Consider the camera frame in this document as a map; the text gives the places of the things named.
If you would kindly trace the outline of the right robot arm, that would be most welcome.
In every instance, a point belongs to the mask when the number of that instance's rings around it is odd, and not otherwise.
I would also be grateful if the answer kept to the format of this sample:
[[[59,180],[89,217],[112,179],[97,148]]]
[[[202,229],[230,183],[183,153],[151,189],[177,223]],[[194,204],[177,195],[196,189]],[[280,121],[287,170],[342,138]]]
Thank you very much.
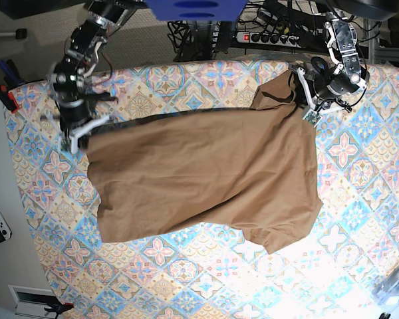
[[[41,116],[60,131],[62,151],[76,154],[87,149],[91,132],[112,120],[109,115],[98,116],[96,105],[118,99],[109,92],[94,93],[92,89],[102,82],[94,82],[92,75],[111,37],[109,30],[119,29],[146,7],[144,1],[89,1],[84,5],[86,21],[72,32],[63,59],[52,65],[48,75],[50,97],[59,113]]]

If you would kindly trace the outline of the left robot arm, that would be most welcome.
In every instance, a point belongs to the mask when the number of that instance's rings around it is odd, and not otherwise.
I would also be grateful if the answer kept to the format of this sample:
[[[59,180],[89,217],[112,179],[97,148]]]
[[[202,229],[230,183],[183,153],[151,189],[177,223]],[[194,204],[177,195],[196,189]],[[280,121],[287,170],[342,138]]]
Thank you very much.
[[[289,84],[302,119],[317,127],[322,117],[341,110],[351,112],[358,102],[343,100],[346,94],[366,92],[369,72],[360,58],[357,33],[342,11],[324,14],[325,44],[331,61],[319,56],[309,63],[291,64]]]

